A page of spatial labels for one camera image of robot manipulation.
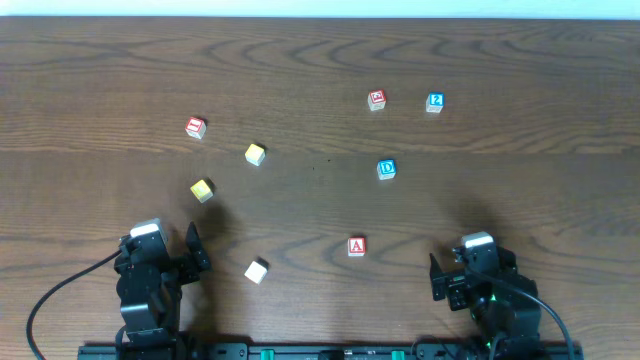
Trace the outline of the yellow block lower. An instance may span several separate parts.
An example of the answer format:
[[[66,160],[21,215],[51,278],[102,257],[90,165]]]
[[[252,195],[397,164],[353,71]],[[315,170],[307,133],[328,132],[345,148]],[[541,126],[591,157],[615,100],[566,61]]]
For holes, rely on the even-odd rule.
[[[209,182],[201,179],[190,187],[192,194],[200,203],[205,203],[214,195],[214,190]]]

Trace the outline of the red letter I block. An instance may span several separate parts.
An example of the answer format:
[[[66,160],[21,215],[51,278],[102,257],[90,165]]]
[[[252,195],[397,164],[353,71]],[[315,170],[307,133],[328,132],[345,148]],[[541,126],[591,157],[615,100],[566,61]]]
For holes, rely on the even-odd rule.
[[[190,117],[185,125],[186,133],[198,140],[201,140],[206,133],[206,121],[197,117]]]

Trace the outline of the blue number 2 block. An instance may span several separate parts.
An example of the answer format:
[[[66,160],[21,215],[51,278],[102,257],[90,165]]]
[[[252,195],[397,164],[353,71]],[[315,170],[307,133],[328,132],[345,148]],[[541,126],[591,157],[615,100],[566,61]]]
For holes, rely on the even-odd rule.
[[[428,113],[440,113],[445,106],[445,96],[440,92],[431,92],[426,100],[425,110]]]

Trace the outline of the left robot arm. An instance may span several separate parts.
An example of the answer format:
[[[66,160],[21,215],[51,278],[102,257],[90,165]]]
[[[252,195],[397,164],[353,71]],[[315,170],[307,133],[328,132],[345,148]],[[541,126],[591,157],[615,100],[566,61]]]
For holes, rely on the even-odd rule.
[[[202,359],[206,351],[179,330],[182,287],[211,269],[194,223],[186,232],[187,251],[170,256],[159,219],[137,224],[120,240],[114,263],[116,292],[124,326],[116,336],[118,359]]]

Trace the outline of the yellow block upper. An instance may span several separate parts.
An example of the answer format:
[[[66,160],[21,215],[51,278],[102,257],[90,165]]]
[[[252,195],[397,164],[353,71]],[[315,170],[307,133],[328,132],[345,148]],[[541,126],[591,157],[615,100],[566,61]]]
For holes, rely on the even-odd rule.
[[[260,166],[266,157],[264,147],[252,143],[245,152],[245,159],[254,166]]]

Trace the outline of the blue letter D block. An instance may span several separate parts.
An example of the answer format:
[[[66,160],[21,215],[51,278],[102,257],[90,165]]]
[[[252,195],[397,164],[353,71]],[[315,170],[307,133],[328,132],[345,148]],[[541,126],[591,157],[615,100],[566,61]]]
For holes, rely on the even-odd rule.
[[[376,171],[380,180],[393,179],[396,174],[396,165],[393,159],[381,160],[377,163]]]

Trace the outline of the yellow block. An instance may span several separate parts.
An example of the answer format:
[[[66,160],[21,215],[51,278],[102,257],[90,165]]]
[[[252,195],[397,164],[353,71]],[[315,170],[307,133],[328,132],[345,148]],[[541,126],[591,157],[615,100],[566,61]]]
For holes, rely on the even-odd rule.
[[[245,152],[245,159],[254,166],[260,166],[266,157],[264,147],[252,143]]]
[[[192,194],[200,203],[205,203],[214,195],[214,190],[209,182],[201,179],[190,187]]]

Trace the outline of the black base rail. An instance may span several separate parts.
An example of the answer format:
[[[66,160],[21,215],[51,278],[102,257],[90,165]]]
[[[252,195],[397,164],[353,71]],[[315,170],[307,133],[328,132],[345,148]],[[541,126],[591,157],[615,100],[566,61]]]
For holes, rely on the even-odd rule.
[[[420,342],[411,346],[373,345],[246,345],[215,343],[180,349],[136,349],[126,343],[121,347],[86,345],[78,349],[78,360],[118,359],[193,359],[193,360],[441,360],[489,359],[490,347]]]

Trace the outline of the red letter A block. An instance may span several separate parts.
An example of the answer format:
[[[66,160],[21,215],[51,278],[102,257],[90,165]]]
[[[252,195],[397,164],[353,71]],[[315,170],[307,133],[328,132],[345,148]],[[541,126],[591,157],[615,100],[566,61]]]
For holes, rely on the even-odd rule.
[[[351,237],[347,241],[347,254],[350,257],[359,257],[366,254],[366,238]]]

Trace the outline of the plain cream wooden block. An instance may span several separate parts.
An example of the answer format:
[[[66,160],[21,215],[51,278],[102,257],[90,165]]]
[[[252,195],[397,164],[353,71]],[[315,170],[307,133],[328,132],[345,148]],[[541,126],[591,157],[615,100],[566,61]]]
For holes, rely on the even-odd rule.
[[[254,260],[246,269],[244,276],[259,285],[268,273],[269,265],[262,260]]]

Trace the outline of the red picture block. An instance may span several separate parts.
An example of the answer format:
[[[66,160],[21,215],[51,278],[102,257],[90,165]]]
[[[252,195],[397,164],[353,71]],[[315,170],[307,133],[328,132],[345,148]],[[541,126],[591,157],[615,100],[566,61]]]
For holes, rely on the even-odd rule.
[[[371,111],[382,110],[386,106],[386,95],[382,89],[373,90],[368,93],[367,102]]]

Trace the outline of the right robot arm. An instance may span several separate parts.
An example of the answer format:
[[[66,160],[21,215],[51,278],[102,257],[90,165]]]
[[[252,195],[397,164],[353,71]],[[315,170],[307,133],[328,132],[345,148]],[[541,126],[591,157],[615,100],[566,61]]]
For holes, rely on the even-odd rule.
[[[451,311],[467,310],[480,335],[457,347],[457,359],[539,359],[542,301],[536,282],[518,272],[513,252],[486,233],[465,236],[453,249],[462,265],[445,271],[430,254],[433,299]]]

